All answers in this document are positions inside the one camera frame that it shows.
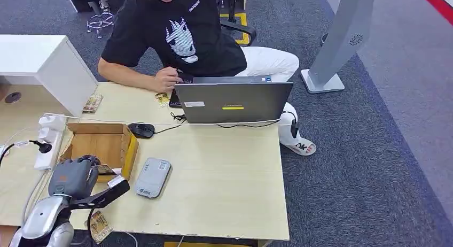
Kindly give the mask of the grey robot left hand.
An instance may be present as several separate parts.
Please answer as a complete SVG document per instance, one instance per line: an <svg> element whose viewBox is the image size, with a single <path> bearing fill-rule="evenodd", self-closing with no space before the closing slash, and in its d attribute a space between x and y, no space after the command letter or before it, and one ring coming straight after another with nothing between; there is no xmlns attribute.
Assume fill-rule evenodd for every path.
<svg viewBox="0 0 453 247"><path fill-rule="evenodd" d="M100 161L92 155L57 163L48 185L48 194L66 195L75 200L87 198L97 182Z"/></svg>

